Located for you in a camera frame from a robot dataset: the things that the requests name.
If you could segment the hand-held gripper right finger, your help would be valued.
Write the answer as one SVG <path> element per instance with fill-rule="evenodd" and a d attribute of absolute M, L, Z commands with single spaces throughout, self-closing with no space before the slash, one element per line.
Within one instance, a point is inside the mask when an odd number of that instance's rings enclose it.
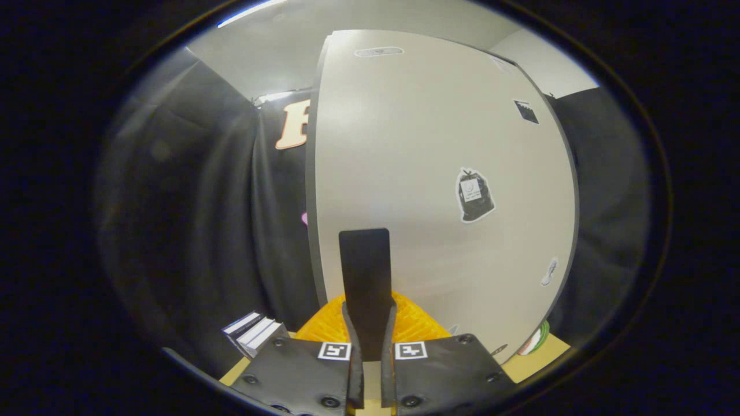
<path fill-rule="evenodd" d="M 365 232 L 365 356 L 380 363 L 381 404 L 396 415 L 492 415 L 513 382 L 473 334 L 393 340 L 390 234 Z"/>

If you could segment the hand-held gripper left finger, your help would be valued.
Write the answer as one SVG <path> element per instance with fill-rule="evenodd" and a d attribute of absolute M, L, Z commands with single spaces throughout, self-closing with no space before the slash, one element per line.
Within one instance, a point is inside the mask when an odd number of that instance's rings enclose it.
<path fill-rule="evenodd" d="M 346 340 L 261 336 L 261 350 L 232 389 L 264 414 L 355 415 L 365 406 L 367 233 L 341 231 L 338 242 L 345 299 L 336 329 L 346 332 Z"/>

